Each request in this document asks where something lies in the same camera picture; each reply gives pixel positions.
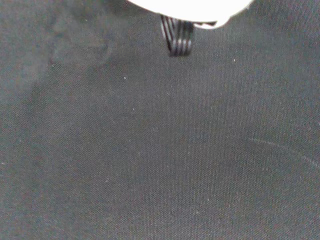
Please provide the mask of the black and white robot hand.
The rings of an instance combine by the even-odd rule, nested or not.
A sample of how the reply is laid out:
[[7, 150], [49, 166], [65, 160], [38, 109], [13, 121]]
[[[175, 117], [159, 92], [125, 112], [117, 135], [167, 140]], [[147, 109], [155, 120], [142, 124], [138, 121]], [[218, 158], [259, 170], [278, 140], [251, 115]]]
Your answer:
[[186, 57], [193, 46], [194, 29], [214, 30], [248, 9], [252, 0], [130, 0], [159, 14], [169, 55]]

